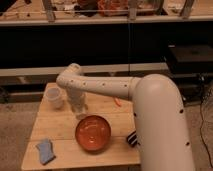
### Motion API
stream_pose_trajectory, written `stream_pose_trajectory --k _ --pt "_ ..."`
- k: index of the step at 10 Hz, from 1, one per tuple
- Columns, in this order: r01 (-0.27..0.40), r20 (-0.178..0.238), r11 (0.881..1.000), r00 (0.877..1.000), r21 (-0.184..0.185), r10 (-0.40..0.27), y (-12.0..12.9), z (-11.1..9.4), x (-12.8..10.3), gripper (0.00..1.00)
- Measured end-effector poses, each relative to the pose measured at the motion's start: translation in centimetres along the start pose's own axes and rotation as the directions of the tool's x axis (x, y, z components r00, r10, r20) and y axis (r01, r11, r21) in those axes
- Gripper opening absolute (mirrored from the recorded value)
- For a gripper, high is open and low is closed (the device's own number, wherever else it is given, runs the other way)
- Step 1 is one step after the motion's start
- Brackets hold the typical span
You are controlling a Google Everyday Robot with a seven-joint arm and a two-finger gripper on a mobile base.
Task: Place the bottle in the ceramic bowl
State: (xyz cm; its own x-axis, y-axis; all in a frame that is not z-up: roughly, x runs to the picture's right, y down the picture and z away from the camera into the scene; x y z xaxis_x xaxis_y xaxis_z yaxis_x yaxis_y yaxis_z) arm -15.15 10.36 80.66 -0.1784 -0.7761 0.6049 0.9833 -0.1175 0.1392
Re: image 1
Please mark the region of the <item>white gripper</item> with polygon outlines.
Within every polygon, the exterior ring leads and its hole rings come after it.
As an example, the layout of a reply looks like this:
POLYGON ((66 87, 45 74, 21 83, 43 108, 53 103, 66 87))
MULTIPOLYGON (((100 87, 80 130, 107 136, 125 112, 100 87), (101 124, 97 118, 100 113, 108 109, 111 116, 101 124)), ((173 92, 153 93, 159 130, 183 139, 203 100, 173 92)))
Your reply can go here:
POLYGON ((72 106, 82 108, 85 105, 85 93, 76 88, 68 88, 67 96, 72 106))

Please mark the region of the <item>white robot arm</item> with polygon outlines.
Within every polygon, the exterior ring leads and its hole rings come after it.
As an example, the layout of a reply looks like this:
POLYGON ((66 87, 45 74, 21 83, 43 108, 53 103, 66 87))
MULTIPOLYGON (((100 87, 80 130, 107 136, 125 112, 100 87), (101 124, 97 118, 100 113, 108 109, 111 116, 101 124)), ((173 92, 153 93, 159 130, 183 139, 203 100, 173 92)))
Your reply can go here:
POLYGON ((142 171, 196 171, 182 96, 169 77, 88 77, 80 71, 69 65, 57 85, 132 103, 142 171))

